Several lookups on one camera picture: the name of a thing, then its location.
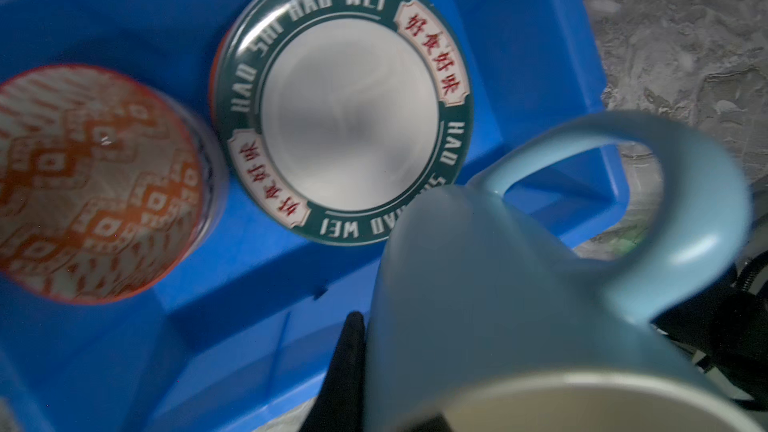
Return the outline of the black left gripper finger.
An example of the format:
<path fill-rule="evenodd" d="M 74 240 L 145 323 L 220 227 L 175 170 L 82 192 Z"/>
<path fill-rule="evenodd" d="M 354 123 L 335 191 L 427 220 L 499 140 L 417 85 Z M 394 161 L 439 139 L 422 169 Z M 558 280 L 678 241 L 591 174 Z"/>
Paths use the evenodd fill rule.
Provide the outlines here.
<path fill-rule="evenodd" d="M 362 430 L 365 357 L 364 316 L 351 312 L 301 432 Z"/>

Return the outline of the light blue ceramic mug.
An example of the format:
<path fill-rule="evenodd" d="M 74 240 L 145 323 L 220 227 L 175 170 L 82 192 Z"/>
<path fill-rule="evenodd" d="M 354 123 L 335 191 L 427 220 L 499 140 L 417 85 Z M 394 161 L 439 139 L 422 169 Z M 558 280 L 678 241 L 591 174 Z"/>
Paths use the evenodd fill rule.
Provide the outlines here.
<path fill-rule="evenodd" d="M 648 147 L 663 200 L 645 239 L 583 259 L 504 201 L 529 175 L 618 142 Z M 362 425 L 406 431 L 755 431 L 652 327 L 713 284 L 749 231 L 741 167 L 711 137 L 656 115 L 591 114 L 463 186 L 420 194 L 383 253 L 366 340 Z"/>

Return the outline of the green rim lettered plate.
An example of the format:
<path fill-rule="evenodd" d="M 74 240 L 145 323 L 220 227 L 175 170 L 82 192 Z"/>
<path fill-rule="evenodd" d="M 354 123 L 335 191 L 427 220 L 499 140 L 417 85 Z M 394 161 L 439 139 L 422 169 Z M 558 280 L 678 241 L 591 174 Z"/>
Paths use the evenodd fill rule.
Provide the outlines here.
<path fill-rule="evenodd" d="M 417 195 L 456 180 L 473 127 L 465 55 L 431 0 L 252 0 L 209 100 L 251 199 L 332 246 L 387 239 Z"/>

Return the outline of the orange patterned ceramic bowl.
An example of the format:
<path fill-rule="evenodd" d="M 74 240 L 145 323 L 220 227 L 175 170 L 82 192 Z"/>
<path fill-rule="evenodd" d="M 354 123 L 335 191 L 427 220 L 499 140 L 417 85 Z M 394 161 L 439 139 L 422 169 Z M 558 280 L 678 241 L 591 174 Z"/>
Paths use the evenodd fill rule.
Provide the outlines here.
<path fill-rule="evenodd" d="M 1 271 L 80 305 L 135 296 L 191 250 L 202 223 L 193 137 L 124 74 L 49 65 L 1 86 Z"/>

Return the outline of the lavender ceramic bowl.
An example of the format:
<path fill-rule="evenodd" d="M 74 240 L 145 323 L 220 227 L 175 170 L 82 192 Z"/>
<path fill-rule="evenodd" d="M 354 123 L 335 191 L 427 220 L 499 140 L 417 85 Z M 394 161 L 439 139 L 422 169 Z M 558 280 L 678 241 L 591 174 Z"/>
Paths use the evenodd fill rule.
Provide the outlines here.
<path fill-rule="evenodd" d="M 197 113 L 175 102 L 174 107 L 192 134 L 203 167 L 202 223 L 197 227 L 189 254 L 196 251 L 213 233 L 226 208 L 229 170 L 216 134 Z"/>

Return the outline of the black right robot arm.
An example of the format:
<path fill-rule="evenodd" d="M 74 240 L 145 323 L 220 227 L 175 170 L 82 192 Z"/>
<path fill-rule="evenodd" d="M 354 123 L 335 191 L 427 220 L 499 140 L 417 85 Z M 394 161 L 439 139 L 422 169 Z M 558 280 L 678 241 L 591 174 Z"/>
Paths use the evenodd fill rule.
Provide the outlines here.
<path fill-rule="evenodd" d="M 767 411 L 767 179 L 752 185 L 754 220 L 735 262 L 713 285 L 658 316 L 667 337 L 703 357 L 702 373 L 718 371 L 746 395 L 734 402 Z"/>

